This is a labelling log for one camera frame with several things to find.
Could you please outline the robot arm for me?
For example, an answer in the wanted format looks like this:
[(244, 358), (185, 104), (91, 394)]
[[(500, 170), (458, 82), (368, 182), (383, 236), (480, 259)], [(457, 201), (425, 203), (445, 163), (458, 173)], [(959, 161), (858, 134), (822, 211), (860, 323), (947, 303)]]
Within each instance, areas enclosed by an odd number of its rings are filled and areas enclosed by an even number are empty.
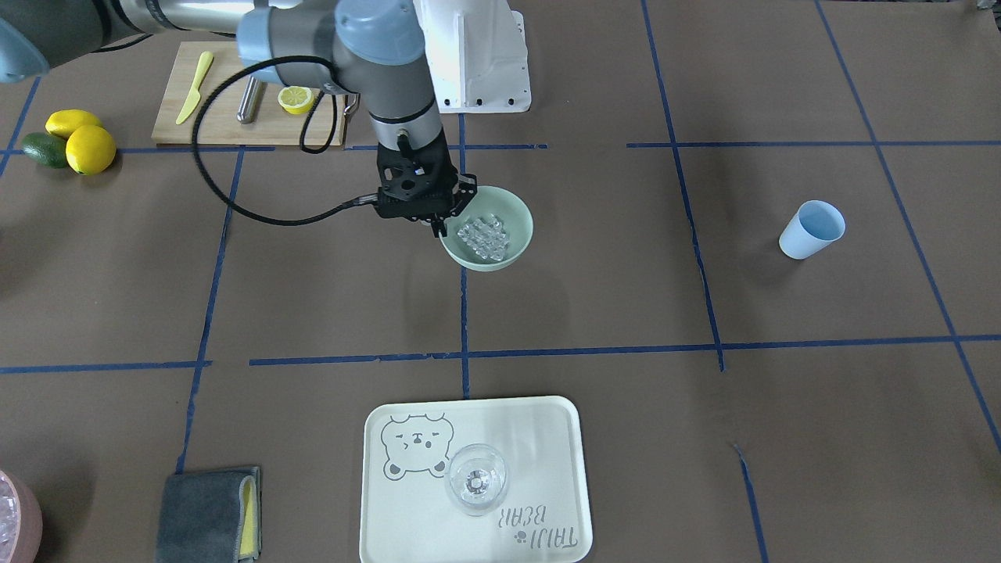
[(382, 218), (447, 221), (478, 191), (450, 159), (425, 36), (411, 1), (4, 1), (2, 81), (15, 83), (118, 41), (168, 30), (233, 34), (244, 76), (357, 94), (378, 138), (380, 186), (346, 208)]

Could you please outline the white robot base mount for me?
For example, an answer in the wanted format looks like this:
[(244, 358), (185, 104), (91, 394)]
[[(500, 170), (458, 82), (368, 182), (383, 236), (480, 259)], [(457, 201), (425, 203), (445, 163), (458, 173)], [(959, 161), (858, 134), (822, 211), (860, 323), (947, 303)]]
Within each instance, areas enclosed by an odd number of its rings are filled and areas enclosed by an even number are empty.
[(529, 111), (528, 45), (508, 1), (416, 1), (425, 53), (443, 114)]

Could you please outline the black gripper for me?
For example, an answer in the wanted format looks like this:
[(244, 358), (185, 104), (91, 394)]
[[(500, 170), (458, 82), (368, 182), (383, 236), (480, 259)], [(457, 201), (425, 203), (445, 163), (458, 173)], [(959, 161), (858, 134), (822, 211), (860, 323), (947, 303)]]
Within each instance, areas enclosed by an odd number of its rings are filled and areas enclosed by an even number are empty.
[(420, 149), (404, 135), (389, 147), (379, 144), (376, 165), (376, 213), (385, 220), (430, 222), (438, 239), (448, 236), (447, 218), (460, 215), (478, 193), (478, 178), (454, 166), (444, 131)]

